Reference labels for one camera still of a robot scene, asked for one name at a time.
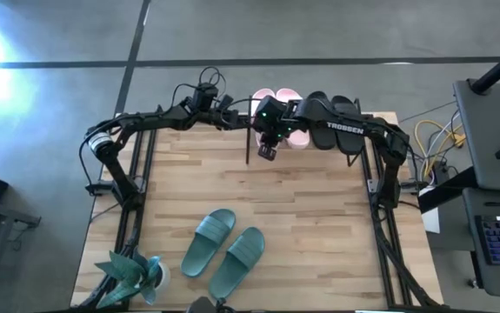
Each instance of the green slide sandal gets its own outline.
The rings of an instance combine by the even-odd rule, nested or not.
[[[209,293],[216,299],[226,298],[256,265],[265,249],[261,231],[249,227],[226,252],[223,263],[209,283]]]
[[[199,276],[229,236],[235,223],[236,215],[228,209],[215,210],[206,216],[197,226],[196,236],[183,257],[183,274],[188,277]]]

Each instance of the desk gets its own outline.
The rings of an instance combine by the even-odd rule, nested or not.
[[[500,203],[500,192],[467,188],[463,191],[463,198],[468,214],[470,231],[472,234],[475,234],[472,237],[474,238],[474,244],[476,246],[475,255],[478,261],[474,266],[478,284],[490,295],[500,296],[500,266],[491,266],[485,262],[485,255],[483,254],[483,248],[475,222],[475,216],[500,215],[500,207],[485,205],[487,202]]]
[[[377,115],[397,121],[392,112]],[[199,296],[208,296],[208,282],[225,250],[249,226],[265,235],[265,252],[228,298],[236,310],[386,309],[360,164],[348,168],[338,150],[309,147],[281,148],[275,162],[252,148],[246,165],[245,138],[245,130],[221,132],[205,125],[184,132],[159,130],[139,249],[162,256],[172,279],[155,306],[136,296],[130,309],[186,310]],[[119,156],[124,168],[133,142]],[[401,174],[409,177],[408,169]],[[93,213],[113,203],[101,197]],[[217,208],[234,210],[237,225],[206,271],[195,279],[185,277],[179,267],[194,230]],[[103,277],[93,263],[108,260],[119,215],[113,210],[90,226],[72,304],[82,302]],[[401,205],[395,216],[407,266],[442,303],[420,212]],[[392,277],[397,284],[394,270]]]
[[[468,82],[454,83],[460,117],[470,149],[472,166],[434,190],[420,196],[422,210],[429,210],[460,196],[463,188],[500,190],[500,83],[479,96]]]

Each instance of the concrete floor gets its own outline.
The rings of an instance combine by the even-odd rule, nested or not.
[[[142,0],[0,0],[0,62],[125,61]],[[151,4],[138,59],[500,56],[500,0],[162,0]],[[302,95],[360,97],[364,110],[402,119],[453,100],[451,84],[491,63],[222,67],[227,93],[291,87]],[[201,68],[136,69],[127,111],[170,103]],[[77,158],[86,129],[111,117],[123,68],[0,70],[0,178],[6,199],[43,217],[7,251],[0,312],[64,309],[70,302],[93,199]],[[450,105],[402,124],[447,123]],[[429,130],[422,133],[425,139]],[[447,157],[460,170],[466,148]],[[100,164],[87,156],[92,176]],[[445,302],[500,312],[500,298],[472,290],[470,257],[433,250]]]

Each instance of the wooden table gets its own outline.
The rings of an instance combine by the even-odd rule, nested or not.
[[[394,112],[376,115],[397,121]],[[209,296],[209,280],[225,250],[250,226],[263,232],[265,252],[227,299],[229,306],[236,310],[386,309],[360,161],[348,168],[337,149],[321,151],[311,145],[306,150],[280,149],[275,162],[259,157],[254,147],[246,165],[245,138],[245,130],[217,131],[206,125],[183,132],[158,131],[139,248],[146,256],[162,256],[172,278],[155,306],[146,305],[138,295],[130,309],[185,310],[199,296]],[[125,169],[133,142],[134,137],[120,154]],[[409,177],[406,167],[400,174]],[[111,197],[97,199],[93,214],[114,202]],[[218,208],[236,212],[236,227],[206,271],[188,278],[180,270],[183,255],[195,228]],[[102,279],[103,272],[93,263],[108,260],[119,211],[91,224],[72,304],[82,302]],[[441,303],[419,210],[400,205],[395,216],[406,265]]]

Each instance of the potted plant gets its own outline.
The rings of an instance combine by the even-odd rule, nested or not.
[[[106,294],[97,305],[104,308],[118,301],[129,299],[141,293],[147,304],[157,300],[157,293],[162,293],[170,282],[170,270],[161,263],[160,256],[152,256],[149,260],[139,254],[137,247],[132,258],[120,256],[109,251],[110,262],[95,263],[107,275],[115,278],[118,284]]]

